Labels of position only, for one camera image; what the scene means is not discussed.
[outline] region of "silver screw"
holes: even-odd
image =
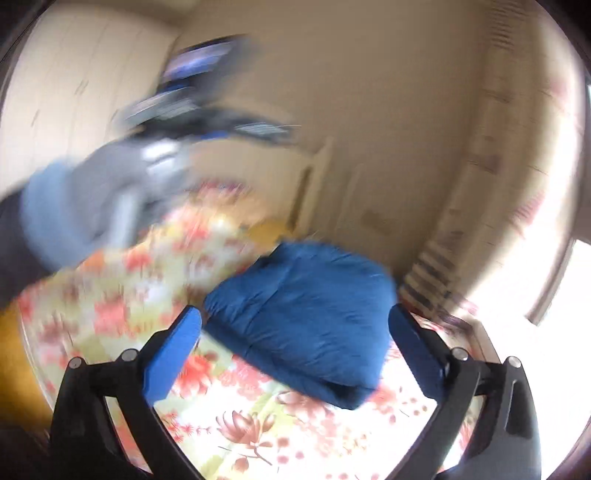
[[[132,362],[138,356],[138,351],[135,348],[128,348],[121,354],[121,359],[124,362]]]
[[[70,362],[68,363],[68,367],[70,368],[78,368],[82,365],[82,358],[79,356],[75,356]]]
[[[468,355],[468,352],[466,352],[463,348],[458,347],[458,346],[452,350],[452,355],[454,356],[454,358],[458,359],[460,362],[465,362],[470,357]]]
[[[515,368],[521,367],[521,360],[519,360],[516,356],[507,357],[507,360],[509,360],[510,366]]]

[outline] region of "dark sleeve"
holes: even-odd
[[[0,202],[0,310],[26,286],[51,273],[27,247],[20,221],[21,192]]]

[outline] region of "floral tablecloth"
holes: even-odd
[[[115,359],[167,328],[223,279],[250,266],[256,245],[208,209],[187,205],[123,254],[99,253],[18,299],[28,353],[50,404],[69,358]],[[459,331],[420,319],[453,346]],[[471,435],[474,402],[444,464],[457,463]],[[205,478],[376,480],[401,460],[436,403],[425,398],[399,350],[388,352],[382,382],[355,411],[290,390],[203,333],[168,397],[155,409]],[[109,408],[131,462],[147,469],[112,399]]]

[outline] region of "folded blue cloth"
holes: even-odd
[[[204,329],[291,388],[357,408],[378,386],[396,302],[390,275],[318,243],[283,243],[205,299]]]

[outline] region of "gray glove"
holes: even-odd
[[[188,165],[185,144],[137,138],[108,143],[74,168],[53,163],[33,175],[23,191],[27,243],[48,269],[73,267],[108,246],[118,199],[129,192],[139,203],[123,227],[135,239],[192,184]]]

